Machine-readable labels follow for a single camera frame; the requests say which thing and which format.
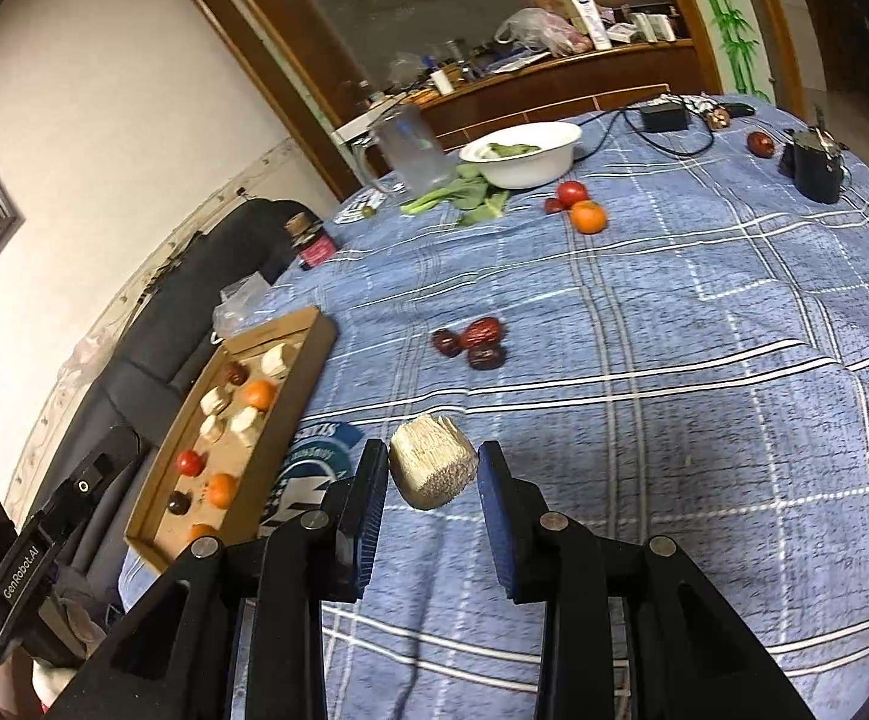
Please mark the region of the orange tangerine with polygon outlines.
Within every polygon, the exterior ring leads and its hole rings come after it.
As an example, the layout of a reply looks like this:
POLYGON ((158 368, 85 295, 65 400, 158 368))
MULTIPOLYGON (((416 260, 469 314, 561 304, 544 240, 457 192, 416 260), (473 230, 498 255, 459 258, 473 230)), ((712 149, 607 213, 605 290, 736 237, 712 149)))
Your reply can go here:
POLYGON ((252 379, 240 387, 240 396, 245 405, 265 413, 275 405, 278 385, 270 380, 252 379))
POLYGON ((600 203, 582 200, 569 208, 569 220, 581 234, 599 234, 608 227, 608 215, 600 203))
POLYGON ((189 528, 189 532, 187 532, 185 543, 192 544, 200 538, 217 538, 217 536, 217 528, 211 527, 208 523, 194 523, 194 525, 189 528))
POLYGON ((215 473, 208 479, 205 502, 220 511, 228 511, 239 488, 239 478, 229 473, 215 473))

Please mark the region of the beige cake cylinder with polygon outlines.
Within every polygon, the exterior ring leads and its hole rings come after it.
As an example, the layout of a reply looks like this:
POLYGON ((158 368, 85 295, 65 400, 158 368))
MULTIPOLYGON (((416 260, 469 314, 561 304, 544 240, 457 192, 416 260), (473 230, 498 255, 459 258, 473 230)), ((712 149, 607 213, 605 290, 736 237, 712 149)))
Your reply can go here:
POLYGON ((452 419, 425 413, 393 433, 389 463, 405 502, 418 511, 432 511, 473 481, 478 455, 452 419))

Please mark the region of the dark plum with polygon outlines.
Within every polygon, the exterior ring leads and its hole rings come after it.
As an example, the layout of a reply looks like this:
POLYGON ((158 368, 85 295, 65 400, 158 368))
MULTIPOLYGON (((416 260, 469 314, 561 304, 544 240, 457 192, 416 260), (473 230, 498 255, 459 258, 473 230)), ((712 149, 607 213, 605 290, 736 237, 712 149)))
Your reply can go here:
POLYGON ((192 496, 187 491, 182 489, 174 489, 166 502, 166 511, 176 517, 182 517, 190 511, 192 507, 192 496))

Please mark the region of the white cake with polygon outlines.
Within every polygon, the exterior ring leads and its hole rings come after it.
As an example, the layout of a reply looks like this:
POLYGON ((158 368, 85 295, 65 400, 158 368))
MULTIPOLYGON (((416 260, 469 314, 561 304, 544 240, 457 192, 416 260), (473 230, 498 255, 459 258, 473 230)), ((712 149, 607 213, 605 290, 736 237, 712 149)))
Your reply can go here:
POLYGON ((262 433, 264 419, 262 411, 244 406, 229 418, 229 431, 244 447, 254 447, 262 433))

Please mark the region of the large red tomato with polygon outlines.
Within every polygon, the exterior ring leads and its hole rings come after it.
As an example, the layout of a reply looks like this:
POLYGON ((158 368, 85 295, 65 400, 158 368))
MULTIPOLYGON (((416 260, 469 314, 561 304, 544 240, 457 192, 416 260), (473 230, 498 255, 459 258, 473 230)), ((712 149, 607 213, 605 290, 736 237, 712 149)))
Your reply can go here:
POLYGON ((181 476, 196 478, 202 474, 205 466, 205 455, 200 454, 200 452, 194 449, 182 450, 176 457, 176 468, 178 468, 178 473, 181 476))

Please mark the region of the round beige cake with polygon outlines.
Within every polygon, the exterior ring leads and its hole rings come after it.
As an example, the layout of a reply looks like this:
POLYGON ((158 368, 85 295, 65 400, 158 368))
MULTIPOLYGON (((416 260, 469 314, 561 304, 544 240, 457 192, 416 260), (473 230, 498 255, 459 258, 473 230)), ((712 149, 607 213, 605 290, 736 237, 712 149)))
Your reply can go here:
POLYGON ((218 415, 208 415, 200 424, 200 439, 208 445, 217 444, 226 433, 226 419, 218 415))

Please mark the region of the white cake cube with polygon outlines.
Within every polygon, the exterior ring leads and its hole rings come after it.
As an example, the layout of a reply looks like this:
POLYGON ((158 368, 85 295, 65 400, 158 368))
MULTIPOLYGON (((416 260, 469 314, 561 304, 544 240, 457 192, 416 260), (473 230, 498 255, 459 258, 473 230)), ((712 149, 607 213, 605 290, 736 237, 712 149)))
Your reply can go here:
POLYGON ((228 387, 217 385, 206 390, 205 394, 200 398, 200 410, 205 416, 221 415, 222 411, 226 410, 233 401, 233 394, 229 392, 228 387))

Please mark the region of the large red jujube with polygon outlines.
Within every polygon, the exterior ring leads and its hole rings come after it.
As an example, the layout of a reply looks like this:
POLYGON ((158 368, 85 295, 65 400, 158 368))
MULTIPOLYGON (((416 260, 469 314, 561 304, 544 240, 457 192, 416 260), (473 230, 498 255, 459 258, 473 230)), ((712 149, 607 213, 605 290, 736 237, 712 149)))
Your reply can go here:
POLYGON ((240 387, 244 385, 247 380, 251 377, 251 371, 249 371, 249 367, 242 364, 242 362, 229 362, 226 369, 224 369, 224 380, 231 387, 240 387))

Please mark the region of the white rice cake block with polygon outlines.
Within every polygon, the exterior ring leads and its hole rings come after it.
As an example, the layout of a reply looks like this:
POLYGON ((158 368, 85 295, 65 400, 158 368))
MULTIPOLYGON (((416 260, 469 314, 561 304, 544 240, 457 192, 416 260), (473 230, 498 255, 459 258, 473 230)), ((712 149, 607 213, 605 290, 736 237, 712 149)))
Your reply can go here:
POLYGON ((262 374, 272 379, 281 379, 290 372, 297 358, 297 346, 289 341, 279 341, 260 358, 262 374))

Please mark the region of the dark wrinkled jujube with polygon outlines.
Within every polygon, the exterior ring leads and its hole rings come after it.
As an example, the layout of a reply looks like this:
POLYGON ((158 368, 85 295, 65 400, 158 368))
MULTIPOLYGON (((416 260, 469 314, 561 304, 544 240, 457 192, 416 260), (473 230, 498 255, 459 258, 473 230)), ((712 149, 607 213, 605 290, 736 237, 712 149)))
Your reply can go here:
POLYGON ((499 343, 477 344, 467 349, 467 364, 475 371, 491 371, 503 366, 507 349, 499 343))

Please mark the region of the cardboard tray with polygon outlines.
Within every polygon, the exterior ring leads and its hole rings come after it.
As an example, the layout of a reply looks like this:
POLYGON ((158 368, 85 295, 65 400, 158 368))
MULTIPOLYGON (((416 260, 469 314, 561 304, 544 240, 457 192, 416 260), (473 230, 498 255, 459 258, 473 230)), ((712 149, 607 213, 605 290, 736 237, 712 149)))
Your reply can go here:
POLYGON ((317 307, 223 341, 149 468, 124 539, 160 574, 200 536, 251 541, 336 340, 317 307))

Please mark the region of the clear plastic bag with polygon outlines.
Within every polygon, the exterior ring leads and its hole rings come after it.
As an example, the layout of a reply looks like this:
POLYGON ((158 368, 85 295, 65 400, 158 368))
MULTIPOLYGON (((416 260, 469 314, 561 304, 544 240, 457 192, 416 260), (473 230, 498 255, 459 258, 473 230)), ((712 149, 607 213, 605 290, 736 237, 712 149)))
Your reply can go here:
POLYGON ((268 289, 270 284, 258 271, 224 286, 219 291, 219 302, 211 317, 211 344, 218 346, 222 341, 234 337, 240 324, 254 314, 268 289))

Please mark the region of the pink labelled jar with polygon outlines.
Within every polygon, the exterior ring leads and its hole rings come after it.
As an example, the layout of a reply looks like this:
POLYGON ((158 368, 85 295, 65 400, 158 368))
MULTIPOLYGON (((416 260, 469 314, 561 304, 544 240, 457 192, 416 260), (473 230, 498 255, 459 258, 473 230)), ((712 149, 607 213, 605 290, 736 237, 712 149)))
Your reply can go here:
POLYGON ((291 247, 301 262, 302 270, 322 265, 340 250, 340 245, 325 231, 324 224, 311 218, 306 211, 294 213, 286 221, 285 229, 290 234, 291 247))

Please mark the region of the far right jujube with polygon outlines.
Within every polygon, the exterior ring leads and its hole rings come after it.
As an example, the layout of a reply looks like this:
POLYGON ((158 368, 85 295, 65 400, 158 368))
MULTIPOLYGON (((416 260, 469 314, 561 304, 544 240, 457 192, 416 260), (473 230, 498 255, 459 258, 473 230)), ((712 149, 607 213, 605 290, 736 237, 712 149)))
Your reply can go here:
POLYGON ((751 154, 761 160, 770 160, 776 154, 776 143, 771 135, 755 130, 747 135, 747 148, 751 154))

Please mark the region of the black small device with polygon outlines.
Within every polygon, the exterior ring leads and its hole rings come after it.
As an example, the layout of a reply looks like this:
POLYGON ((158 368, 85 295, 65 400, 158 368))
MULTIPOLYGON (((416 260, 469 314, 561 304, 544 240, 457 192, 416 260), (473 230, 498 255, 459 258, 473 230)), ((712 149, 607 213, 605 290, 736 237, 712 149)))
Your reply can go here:
POLYGON ((789 130, 782 149, 779 172, 798 192, 820 205, 836 205, 841 198, 846 166, 843 147, 819 125, 789 130))

